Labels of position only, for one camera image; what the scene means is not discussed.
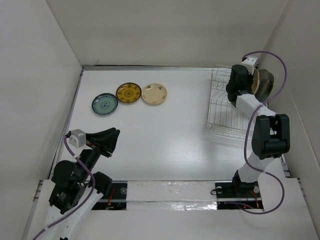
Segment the beige bird branch plate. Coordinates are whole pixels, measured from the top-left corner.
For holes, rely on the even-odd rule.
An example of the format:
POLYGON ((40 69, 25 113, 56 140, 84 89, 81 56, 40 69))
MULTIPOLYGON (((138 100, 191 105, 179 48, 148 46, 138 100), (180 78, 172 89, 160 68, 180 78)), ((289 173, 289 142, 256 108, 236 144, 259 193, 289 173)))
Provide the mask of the beige bird branch plate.
POLYGON ((253 70, 251 91, 255 95, 260 86, 260 74, 257 69, 253 70))

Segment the light green floral plate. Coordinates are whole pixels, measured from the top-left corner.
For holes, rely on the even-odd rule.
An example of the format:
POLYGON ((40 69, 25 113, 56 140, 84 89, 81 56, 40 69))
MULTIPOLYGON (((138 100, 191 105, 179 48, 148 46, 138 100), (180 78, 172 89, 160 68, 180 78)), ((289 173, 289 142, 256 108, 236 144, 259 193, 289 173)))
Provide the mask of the light green floral plate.
POLYGON ((266 81, 265 81, 265 90, 264 90, 264 93, 263 93, 263 102, 265 102, 269 96, 271 95, 271 92, 273 90, 273 87, 274 87, 274 82, 275 82, 275 79, 274 79, 274 75, 270 72, 267 73, 267 76, 266 76, 266 81))

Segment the cream floral small plate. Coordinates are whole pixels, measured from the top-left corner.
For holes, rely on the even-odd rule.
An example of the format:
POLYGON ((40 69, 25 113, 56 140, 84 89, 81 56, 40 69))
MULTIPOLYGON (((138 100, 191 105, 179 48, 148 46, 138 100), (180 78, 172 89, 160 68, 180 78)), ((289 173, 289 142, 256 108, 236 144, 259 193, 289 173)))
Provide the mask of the cream floral small plate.
POLYGON ((150 105, 162 104, 167 99, 167 89, 159 83, 151 83, 142 89, 142 99, 150 105))

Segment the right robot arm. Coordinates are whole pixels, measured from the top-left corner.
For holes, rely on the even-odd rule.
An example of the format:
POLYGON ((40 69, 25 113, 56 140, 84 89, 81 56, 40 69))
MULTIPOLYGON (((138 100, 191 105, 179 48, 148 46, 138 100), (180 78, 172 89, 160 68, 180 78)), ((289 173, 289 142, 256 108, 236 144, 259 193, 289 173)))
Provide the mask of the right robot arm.
POLYGON ((254 69, 250 73, 244 65, 231 67, 226 86, 228 100, 254 126, 252 153, 232 178, 231 191, 237 197, 252 191, 267 165, 290 149, 289 117, 277 114, 264 105, 273 86, 274 76, 266 69, 254 69))

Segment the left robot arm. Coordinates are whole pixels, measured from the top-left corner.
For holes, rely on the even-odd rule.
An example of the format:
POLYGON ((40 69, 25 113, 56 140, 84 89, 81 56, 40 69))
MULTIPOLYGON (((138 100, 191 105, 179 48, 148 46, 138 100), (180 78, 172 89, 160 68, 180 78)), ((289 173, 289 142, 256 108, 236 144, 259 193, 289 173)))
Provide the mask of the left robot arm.
POLYGON ((73 159, 61 160, 53 169, 54 188, 44 228, 35 240, 74 239, 94 205, 111 194, 113 180, 92 170, 101 156, 113 155, 119 135, 120 130, 112 127, 96 133, 75 129, 63 137, 64 147, 73 159))

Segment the blue white patterned plate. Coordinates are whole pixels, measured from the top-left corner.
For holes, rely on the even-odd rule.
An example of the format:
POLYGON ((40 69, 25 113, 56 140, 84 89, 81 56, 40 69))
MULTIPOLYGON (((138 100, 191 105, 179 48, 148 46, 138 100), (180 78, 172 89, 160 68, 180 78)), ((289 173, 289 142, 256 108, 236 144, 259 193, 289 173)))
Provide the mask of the blue white patterned plate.
POLYGON ((97 95, 92 103, 91 109, 100 116, 112 114, 118 107, 118 98, 112 93, 102 93, 97 95))

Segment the yellow patterned small plate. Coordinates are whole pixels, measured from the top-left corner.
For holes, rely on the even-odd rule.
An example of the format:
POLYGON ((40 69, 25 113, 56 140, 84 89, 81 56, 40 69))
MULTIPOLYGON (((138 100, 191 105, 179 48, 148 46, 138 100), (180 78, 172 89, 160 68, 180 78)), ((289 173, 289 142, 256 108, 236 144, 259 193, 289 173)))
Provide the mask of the yellow patterned small plate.
POLYGON ((138 84, 126 82, 117 88, 115 95, 121 103, 132 104, 139 100, 142 90, 138 84))

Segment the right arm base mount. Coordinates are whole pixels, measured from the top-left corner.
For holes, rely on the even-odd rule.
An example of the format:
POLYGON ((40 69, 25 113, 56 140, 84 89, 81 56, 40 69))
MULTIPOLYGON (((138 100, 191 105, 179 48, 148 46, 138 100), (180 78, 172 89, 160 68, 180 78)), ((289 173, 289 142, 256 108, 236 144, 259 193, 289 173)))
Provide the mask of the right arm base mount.
POLYGON ((261 197, 257 182, 240 183, 235 185, 232 182, 216 182, 215 192, 218 199, 248 199, 261 197))

